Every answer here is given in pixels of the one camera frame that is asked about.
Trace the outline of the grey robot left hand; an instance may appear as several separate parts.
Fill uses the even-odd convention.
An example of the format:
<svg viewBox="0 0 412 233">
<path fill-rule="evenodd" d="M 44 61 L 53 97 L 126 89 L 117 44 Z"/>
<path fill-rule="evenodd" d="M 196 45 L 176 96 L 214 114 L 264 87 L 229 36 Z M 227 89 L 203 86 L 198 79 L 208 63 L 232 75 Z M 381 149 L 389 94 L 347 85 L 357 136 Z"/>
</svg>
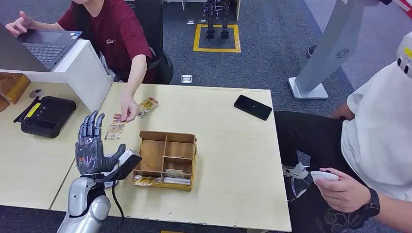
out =
<svg viewBox="0 0 412 233">
<path fill-rule="evenodd" d="M 106 157 L 103 150 L 102 122 L 105 114 L 93 111 L 80 125 L 78 141 L 75 144 L 75 161 L 81 175 L 110 172 L 119 163 L 126 151 L 126 145 L 120 144 L 118 150 Z"/>
</svg>

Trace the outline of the person's left hand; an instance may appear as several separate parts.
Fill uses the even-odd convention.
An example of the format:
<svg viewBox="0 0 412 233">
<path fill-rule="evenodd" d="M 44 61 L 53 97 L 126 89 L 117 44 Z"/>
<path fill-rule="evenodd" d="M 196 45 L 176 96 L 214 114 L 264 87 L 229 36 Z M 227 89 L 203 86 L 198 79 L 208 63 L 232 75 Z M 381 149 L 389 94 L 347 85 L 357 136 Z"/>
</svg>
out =
<svg viewBox="0 0 412 233">
<path fill-rule="evenodd" d="M 349 213 L 369 204 L 369 189 L 351 176 L 334 168 L 320 168 L 320 171 L 337 175 L 337 181 L 317 180 L 316 185 L 328 205 L 340 212 Z"/>
<path fill-rule="evenodd" d="M 120 106 L 121 113 L 114 114 L 113 119 L 128 123 L 136 118 L 139 106 L 134 101 L 133 97 L 123 96 L 120 101 Z"/>
</svg>

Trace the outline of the person's right hand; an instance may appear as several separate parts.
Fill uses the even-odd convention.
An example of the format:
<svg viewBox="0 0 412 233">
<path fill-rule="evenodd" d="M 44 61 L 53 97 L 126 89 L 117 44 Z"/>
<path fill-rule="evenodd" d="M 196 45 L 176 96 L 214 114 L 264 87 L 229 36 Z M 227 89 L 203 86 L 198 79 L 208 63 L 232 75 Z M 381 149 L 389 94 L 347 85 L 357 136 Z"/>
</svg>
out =
<svg viewBox="0 0 412 233">
<path fill-rule="evenodd" d="M 14 36 L 17 37 L 22 33 L 26 33 L 31 28 L 33 20 L 27 16 L 24 11 L 19 12 L 19 18 L 14 22 L 5 25 L 5 28 Z"/>
</svg>

